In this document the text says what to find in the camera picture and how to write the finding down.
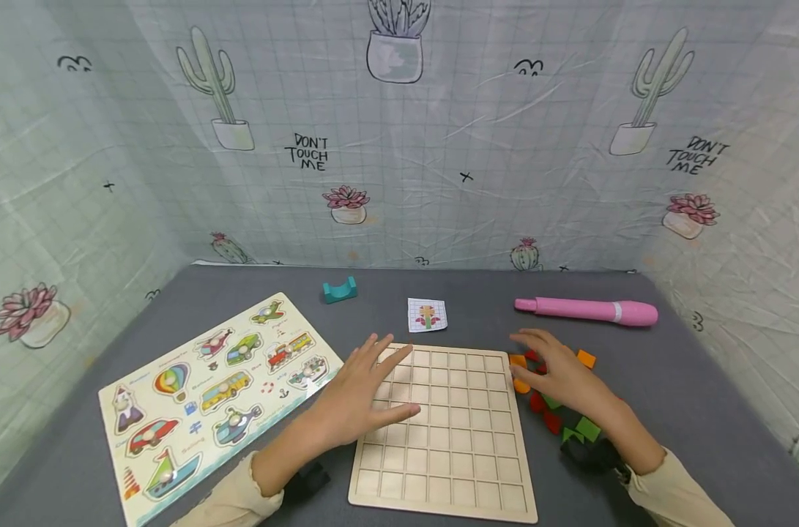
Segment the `hand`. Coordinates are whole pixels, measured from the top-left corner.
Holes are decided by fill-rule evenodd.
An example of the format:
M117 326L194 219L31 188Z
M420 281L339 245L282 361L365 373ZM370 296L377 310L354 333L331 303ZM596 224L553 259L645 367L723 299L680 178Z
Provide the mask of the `hand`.
M590 369L581 364L572 350L544 329L520 329L511 340L537 351L546 361L548 373L538 375L522 366L511 365L510 372L538 392L558 400L591 420L608 415L616 398Z
M332 382L323 388L320 398L302 416L322 451L353 443L367 432L420 413L420 405L416 404L383 411L372 409L379 384L412 350L408 344L374 367L379 355L393 342L392 334L377 338L373 333L364 345L353 350Z

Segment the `green block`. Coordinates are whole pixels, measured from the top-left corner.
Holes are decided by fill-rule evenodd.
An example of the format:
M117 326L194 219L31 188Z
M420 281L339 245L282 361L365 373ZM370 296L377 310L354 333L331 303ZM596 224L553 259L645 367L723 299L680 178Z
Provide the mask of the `green block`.
M550 398L548 395L545 395L545 394L542 394L542 395L543 395L543 399L546 400L546 404L549 405L550 409L557 410L558 408L560 408L560 406L562 406L560 403L558 403L558 401Z
M598 439L598 434L601 433L601 429L595 426L595 423L588 420L587 417L582 417L575 429L584 434L584 437L589 439L591 443L595 443L595 440Z
M578 439L578 441L581 441L581 444L584 443L584 436L582 434L580 434L580 433L577 433L575 430L572 430L571 428L562 429L562 441L561 441L561 443L566 443L566 440L569 439L572 436L575 436L575 438Z

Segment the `sleeve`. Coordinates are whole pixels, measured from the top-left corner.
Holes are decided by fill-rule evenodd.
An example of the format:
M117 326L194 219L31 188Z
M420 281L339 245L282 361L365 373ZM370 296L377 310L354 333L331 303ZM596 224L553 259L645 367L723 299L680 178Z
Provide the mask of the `sleeve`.
M626 487L660 527L733 527L669 449L658 470L644 476L631 471Z
M171 527L254 527L282 505L284 490L265 498L253 481L253 454L229 472L212 493Z

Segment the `gray table cover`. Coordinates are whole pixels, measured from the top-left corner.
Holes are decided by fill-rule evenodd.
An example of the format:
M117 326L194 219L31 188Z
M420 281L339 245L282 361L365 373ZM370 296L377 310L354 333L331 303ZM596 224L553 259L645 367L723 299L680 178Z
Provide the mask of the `gray table cover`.
M322 283L348 275L359 296L326 305ZM0 488L0 526L123 526L119 492L96 393L246 307L283 291L345 359L371 332L409 338L406 298L442 299L449 327L415 334L419 344L515 351L520 327L544 327L598 357L595 372L675 451L737 526L799 526L799 470L724 373L645 277L626 273L390 271L189 266L109 345L34 448ZM658 306L649 329L518 313L516 297L632 299ZM521 399L522 432L542 526L651 525L612 476L588 477L559 454ZM197 504L238 459L291 416L156 517L167 526ZM485 520L353 507L347 503L354 445L319 458L332 477L306 504L283 507L271 526L481 526Z

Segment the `pink marker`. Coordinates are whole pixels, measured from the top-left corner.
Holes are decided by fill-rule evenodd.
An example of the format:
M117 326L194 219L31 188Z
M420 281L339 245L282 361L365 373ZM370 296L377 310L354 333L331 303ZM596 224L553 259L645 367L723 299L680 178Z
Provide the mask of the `pink marker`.
M514 307L533 311L534 315L589 318L593 321L615 322L622 326L653 326L658 321L658 309L651 304L621 300L598 302L570 299L516 299Z

